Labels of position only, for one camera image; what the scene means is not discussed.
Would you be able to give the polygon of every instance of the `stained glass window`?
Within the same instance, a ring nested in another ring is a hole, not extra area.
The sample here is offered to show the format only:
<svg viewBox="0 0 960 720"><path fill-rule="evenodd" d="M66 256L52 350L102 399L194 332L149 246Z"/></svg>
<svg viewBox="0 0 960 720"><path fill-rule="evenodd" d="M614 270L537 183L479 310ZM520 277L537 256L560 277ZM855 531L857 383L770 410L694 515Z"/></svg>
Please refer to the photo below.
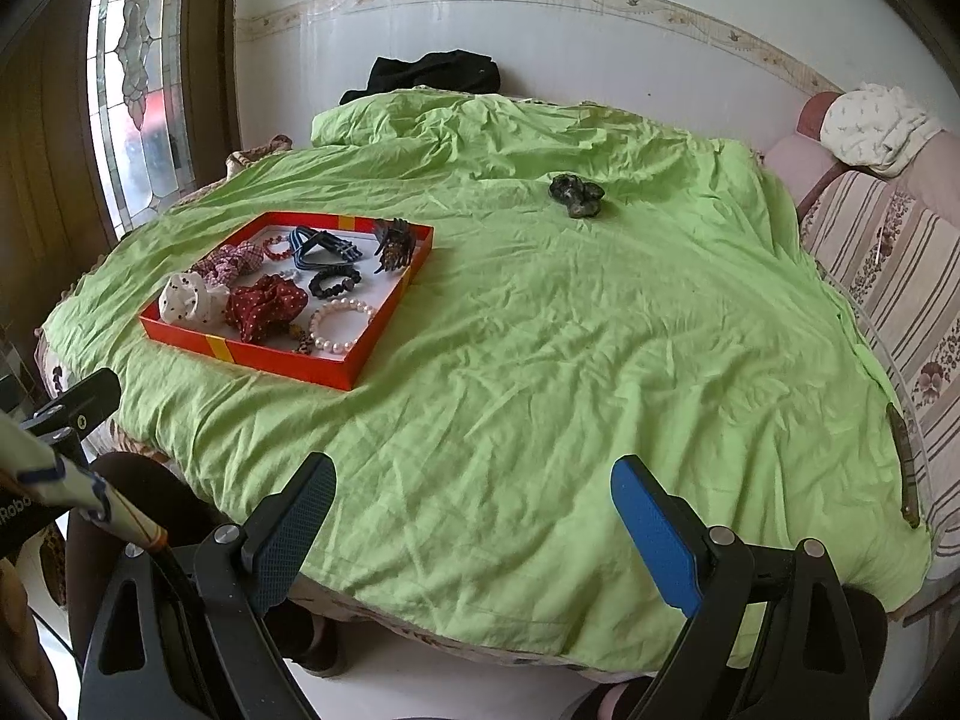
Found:
<svg viewBox="0 0 960 720"><path fill-rule="evenodd" d="M86 76L117 237L194 190L179 67L181 0L93 0Z"/></svg>

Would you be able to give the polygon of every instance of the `green duvet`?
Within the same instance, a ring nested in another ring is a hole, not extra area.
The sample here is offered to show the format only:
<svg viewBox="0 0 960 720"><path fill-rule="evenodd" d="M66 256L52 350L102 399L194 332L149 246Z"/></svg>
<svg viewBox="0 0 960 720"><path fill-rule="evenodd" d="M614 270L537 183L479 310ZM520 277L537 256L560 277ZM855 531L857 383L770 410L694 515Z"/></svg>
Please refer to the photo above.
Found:
<svg viewBox="0 0 960 720"><path fill-rule="evenodd" d="M120 375L118 422L231 517L309 452L333 457L310 578L470 644L656 668L683 618L608 486L637 453L744 541L816 536L886 608L918 589L929 538L899 513L891 386L742 143L431 91L322 114L313 140L138 229L45 328L78 374ZM598 218L549 199L558 172L604 186ZM284 209L436 228L351 392L162 346L137 322L167 274ZM754 615L741 656L756 630Z"/></svg>

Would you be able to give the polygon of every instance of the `white floor tile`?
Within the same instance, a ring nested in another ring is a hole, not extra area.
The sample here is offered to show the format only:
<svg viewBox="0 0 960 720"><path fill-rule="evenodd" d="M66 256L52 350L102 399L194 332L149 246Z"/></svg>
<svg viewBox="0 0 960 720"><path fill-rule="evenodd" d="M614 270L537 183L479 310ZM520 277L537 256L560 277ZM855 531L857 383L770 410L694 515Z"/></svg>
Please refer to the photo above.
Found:
<svg viewBox="0 0 960 720"><path fill-rule="evenodd" d="M323 720L556 720L594 683L564 668L474 664L373 623L342 625L349 671L321 680L291 665Z"/></svg>

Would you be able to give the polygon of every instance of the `wallpaper border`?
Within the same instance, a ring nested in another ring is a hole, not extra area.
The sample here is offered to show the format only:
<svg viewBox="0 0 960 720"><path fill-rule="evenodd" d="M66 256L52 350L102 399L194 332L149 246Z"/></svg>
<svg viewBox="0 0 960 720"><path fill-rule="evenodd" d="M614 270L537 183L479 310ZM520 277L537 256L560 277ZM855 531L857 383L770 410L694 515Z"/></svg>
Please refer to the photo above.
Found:
<svg viewBox="0 0 960 720"><path fill-rule="evenodd" d="M305 0L262 16L236 19L236 40L251 42L288 29L302 28L315 22L368 10L426 2L446 4L463 1L548 5L634 20L685 35L738 56L808 95L843 91L808 65L750 32L666 0Z"/></svg>

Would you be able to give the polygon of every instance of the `white cloth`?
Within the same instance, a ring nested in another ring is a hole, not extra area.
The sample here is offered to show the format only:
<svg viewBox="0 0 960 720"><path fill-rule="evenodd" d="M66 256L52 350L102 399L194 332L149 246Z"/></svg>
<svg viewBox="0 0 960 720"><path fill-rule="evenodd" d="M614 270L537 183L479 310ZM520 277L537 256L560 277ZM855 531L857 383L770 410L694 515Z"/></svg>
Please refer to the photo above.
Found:
<svg viewBox="0 0 960 720"><path fill-rule="evenodd" d="M200 274L172 274L160 293L160 318L187 330L209 332L223 321L230 290L208 287Z"/></svg>
<svg viewBox="0 0 960 720"><path fill-rule="evenodd" d="M830 105L820 142L841 162L893 178L943 128L899 86L866 83Z"/></svg>

